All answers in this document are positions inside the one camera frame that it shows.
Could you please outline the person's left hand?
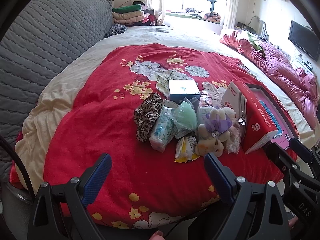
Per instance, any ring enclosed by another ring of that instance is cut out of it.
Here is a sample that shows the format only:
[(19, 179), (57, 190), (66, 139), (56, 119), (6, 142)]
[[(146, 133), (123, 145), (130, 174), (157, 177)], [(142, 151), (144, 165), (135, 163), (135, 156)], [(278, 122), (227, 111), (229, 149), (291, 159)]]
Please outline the person's left hand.
[(164, 240), (163, 232), (156, 231), (149, 240)]

